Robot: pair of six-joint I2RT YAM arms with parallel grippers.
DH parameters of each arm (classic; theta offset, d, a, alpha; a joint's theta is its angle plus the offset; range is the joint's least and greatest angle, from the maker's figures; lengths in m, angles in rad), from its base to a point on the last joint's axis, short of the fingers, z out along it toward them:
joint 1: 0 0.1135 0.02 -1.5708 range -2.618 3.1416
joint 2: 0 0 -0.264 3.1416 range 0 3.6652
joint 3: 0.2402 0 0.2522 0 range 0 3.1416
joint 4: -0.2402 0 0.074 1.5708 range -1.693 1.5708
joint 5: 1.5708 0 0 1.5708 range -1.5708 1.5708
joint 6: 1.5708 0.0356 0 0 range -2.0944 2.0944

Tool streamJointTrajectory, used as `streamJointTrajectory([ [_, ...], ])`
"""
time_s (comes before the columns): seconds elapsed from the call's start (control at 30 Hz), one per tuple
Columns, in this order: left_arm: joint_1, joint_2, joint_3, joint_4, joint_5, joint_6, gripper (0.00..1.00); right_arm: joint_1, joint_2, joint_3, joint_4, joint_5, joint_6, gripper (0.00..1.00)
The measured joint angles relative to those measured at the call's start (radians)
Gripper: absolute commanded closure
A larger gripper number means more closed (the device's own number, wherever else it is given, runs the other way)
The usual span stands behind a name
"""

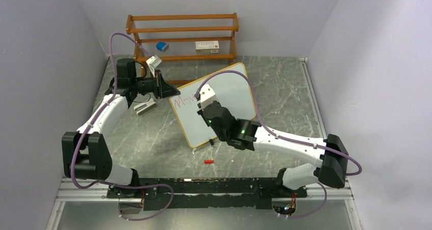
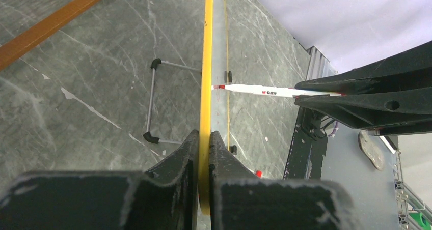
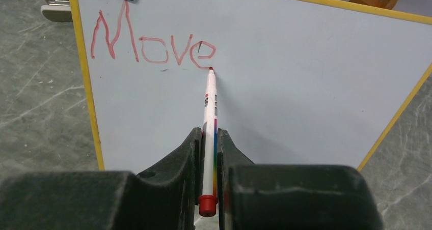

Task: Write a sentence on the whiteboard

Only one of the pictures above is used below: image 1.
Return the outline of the yellow framed whiteboard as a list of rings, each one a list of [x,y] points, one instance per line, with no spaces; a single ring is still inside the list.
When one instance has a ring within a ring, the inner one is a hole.
[[[201,83],[210,75],[178,88],[180,95],[169,98],[186,141],[191,148],[199,147],[217,136],[197,113],[198,101],[195,93]],[[256,110],[252,100],[252,92],[244,78],[234,73],[223,73],[213,77],[206,84],[215,91],[223,107],[229,109],[235,118],[252,120]]]

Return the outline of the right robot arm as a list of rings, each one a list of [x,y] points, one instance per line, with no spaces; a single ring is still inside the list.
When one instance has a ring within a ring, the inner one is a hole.
[[[220,141],[238,150],[271,151],[295,157],[303,165],[282,169],[275,191],[288,196],[303,186],[322,183],[343,188],[347,176],[348,152],[339,136],[309,138],[268,128],[260,122],[237,119],[218,101],[198,104],[198,115]]]

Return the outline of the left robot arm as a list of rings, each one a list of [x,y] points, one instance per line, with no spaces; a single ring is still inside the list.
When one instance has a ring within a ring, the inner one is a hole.
[[[152,94],[156,99],[180,95],[180,91],[164,80],[157,69],[160,63],[161,59],[156,55],[148,58],[145,65],[151,75],[138,77],[136,60],[119,59],[99,107],[85,124],[62,136],[64,173],[77,188],[85,189],[104,183],[120,187],[128,197],[140,193],[138,172],[113,162],[104,137],[111,134],[117,120],[138,95]]]

